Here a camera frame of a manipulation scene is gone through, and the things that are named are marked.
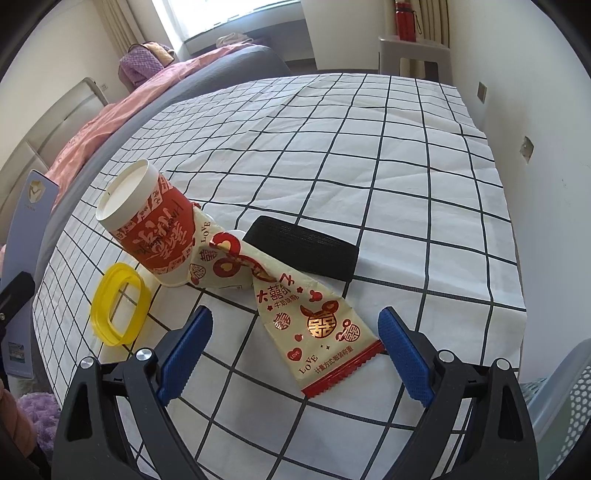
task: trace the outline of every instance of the snack packet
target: snack packet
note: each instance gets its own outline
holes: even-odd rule
[[[199,275],[191,282],[252,283],[261,321],[305,395],[320,394],[384,350],[342,297],[225,232],[198,208],[194,214],[198,238],[191,271]]]

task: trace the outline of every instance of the wall socket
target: wall socket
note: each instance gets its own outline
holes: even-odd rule
[[[531,156],[534,154],[534,144],[528,137],[523,138],[519,153],[521,153],[526,163],[530,162]]]
[[[477,95],[478,95],[478,98],[480,99],[480,101],[482,103],[484,103],[485,100],[486,100],[486,91],[487,90],[488,89],[486,88],[486,85],[484,85],[484,83],[478,82],[478,93],[477,93]]]

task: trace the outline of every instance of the grid pattern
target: grid pattern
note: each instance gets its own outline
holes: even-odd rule
[[[169,414],[209,478],[381,479],[422,414],[385,355],[305,398],[264,328],[251,291],[157,287],[94,218],[129,163],[155,166],[227,229],[270,215],[360,247],[351,282],[321,278],[377,332],[393,305],[409,327],[466,362],[514,366],[525,308],[506,203],[485,136],[453,87],[322,74],[259,80],[177,103],[140,128],[82,196],[34,303],[60,401],[77,362],[125,359],[205,305],[213,336]],[[146,325],[109,348],[89,325],[103,272],[127,262],[151,282]],[[119,310],[132,306],[125,293]],[[438,472],[466,426],[463,405]],[[124,414],[133,430],[131,412]],[[138,463],[151,471],[139,434]]]

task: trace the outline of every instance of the gray bed headboard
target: gray bed headboard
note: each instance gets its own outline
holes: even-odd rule
[[[29,172],[46,173],[61,149],[107,103],[96,83],[84,78],[43,114],[13,150],[0,170],[0,244],[6,243]]]

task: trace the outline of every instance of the metal screw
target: metal screw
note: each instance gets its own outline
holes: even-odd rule
[[[91,356],[87,356],[80,361],[80,367],[86,370],[87,368],[92,367],[94,363],[95,359]]]
[[[150,350],[149,348],[142,348],[141,350],[138,350],[137,353],[135,354],[135,357],[140,361],[140,362],[145,362],[146,360],[148,360],[150,357],[152,356],[152,350]]]
[[[496,366],[499,367],[501,370],[509,370],[511,368],[511,364],[505,360],[504,358],[499,358],[496,361]]]
[[[452,363],[456,359],[456,356],[449,350],[442,350],[439,352],[439,360],[447,364]]]

